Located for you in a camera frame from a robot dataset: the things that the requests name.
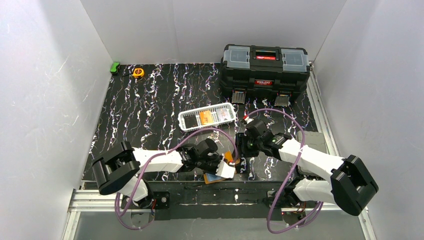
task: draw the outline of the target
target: white basket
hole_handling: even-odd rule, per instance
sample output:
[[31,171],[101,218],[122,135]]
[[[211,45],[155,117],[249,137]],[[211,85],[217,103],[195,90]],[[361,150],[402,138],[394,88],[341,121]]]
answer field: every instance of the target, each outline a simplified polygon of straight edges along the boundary
[[[228,120],[221,121],[218,118],[217,111],[219,109],[227,109],[228,110],[228,114],[229,114]],[[212,115],[213,123],[202,125],[202,122],[201,122],[201,119],[200,119],[200,112],[204,112],[204,111],[207,111],[207,110],[209,110],[210,114]],[[184,122],[184,117],[187,117],[187,116],[195,116],[196,120],[197,120],[197,126],[187,128],[186,123]],[[213,126],[216,127],[218,125],[234,122],[235,120],[236,120],[236,112],[234,111],[234,107],[230,102],[199,107],[199,108],[192,109],[192,110],[182,111],[178,114],[178,125],[181,128],[181,130],[183,130],[184,132],[195,131],[195,130],[198,130],[198,129],[213,127]]]

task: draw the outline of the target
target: black marble surface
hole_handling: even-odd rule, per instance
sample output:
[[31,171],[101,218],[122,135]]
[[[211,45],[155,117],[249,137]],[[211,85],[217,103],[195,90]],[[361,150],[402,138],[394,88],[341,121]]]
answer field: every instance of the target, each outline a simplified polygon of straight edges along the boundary
[[[129,74],[135,67],[144,69],[144,77],[135,79]],[[189,134],[180,130],[178,113],[228,102],[220,95],[219,68],[219,63],[122,65],[118,75],[110,79],[82,179],[95,180],[91,169],[93,159],[121,141],[147,150],[167,150],[177,145]],[[247,99],[246,104],[234,104],[234,107],[238,119],[256,109],[274,108],[266,99],[256,98]],[[280,109],[292,115],[304,130],[318,131],[306,92],[292,106]],[[295,125],[282,114],[264,111],[259,117],[273,133],[296,134]],[[244,131],[238,119],[218,128],[234,138],[235,133]],[[196,143],[207,137],[215,140],[220,153],[233,150],[218,132],[207,132],[188,142]],[[234,181],[283,181],[291,166],[264,154],[243,160],[245,171],[236,174]],[[181,173],[149,172],[144,179],[203,181],[203,174],[196,168]]]

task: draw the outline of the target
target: yellow tape measure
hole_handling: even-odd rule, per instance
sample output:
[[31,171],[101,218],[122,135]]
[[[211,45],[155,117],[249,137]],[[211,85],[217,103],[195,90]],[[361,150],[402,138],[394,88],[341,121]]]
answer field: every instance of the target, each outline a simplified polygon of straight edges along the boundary
[[134,69],[134,72],[132,73],[132,76],[135,78],[141,78],[145,75],[145,71],[143,68],[136,68]]

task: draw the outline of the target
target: toolbox lid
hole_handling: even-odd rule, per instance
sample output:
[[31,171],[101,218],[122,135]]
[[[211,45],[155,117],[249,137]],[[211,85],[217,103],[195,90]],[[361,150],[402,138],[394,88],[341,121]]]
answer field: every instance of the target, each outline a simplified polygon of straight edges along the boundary
[[304,53],[302,49],[281,49],[282,54],[282,70],[289,72],[301,72],[307,71],[307,65],[309,64],[308,55]]
[[223,60],[227,61],[229,68],[249,69],[250,50],[248,46],[229,46],[228,50],[224,51]]

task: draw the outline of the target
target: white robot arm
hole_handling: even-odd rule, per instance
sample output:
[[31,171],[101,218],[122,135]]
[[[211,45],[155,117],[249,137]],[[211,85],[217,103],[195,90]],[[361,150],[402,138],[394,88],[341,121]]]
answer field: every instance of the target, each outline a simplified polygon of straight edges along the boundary
[[[216,151],[216,143],[207,138],[199,144],[183,145],[176,151],[165,155],[159,155],[151,160],[145,172],[189,172],[194,168],[200,168],[205,173],[210,173],[222,178],[233,178],[236,169],[230,162]],[[164,150],[144,150],[131,147],[127,141],[107,151],[101,157],[94,160],[92,168],[101,195],[121,193],[129,196],[137,182],[136,174],[148,159],[158,153],[166,153]],[[142,180],[140,181],[132,199],[136,206],[142,207],[150,204],[149,188]]]
[[269,157],[294,163],[322,179],[295,178],[281,196],[287,203],[316,201],[337,204],[345,212],[358,216],[379,190],[362,160],[329,155],[301,144],[283,133],[273,134],[259,119],[245,119],[245,133],[238,133],[236,144],[242,157],[256,157],[264,152]]
[[[245,133],[236,135],[236,146],[241,157],[250,158],[265,153],[269,157],[294,163],[302,151],[298,166],[322,179],[300,176],[290,182],[279,199],[285,204],[316,201],[337,204],[345,212],[358,216],[379,190],[362,160],[356,156],[342,158],[322,153],[301,144],[283,133],[273,134],[259,119],[246,119]],[[186,144],[176,151],[155,157],[146,172],[189,172],[194,168],[223,178],[233,178],[234,162],[227,164],[217,153],[216,143],[207,138],[199,144]],[[132,148],[129,142],[121,142],[103,156],[94,160],[92,167],[101,195],[121,193],[129,196],[136,185],[136,174],[147,160],[165,151]],[[133,203],[146,207],[152,196],[149,186],[141,181],[133,197]]]

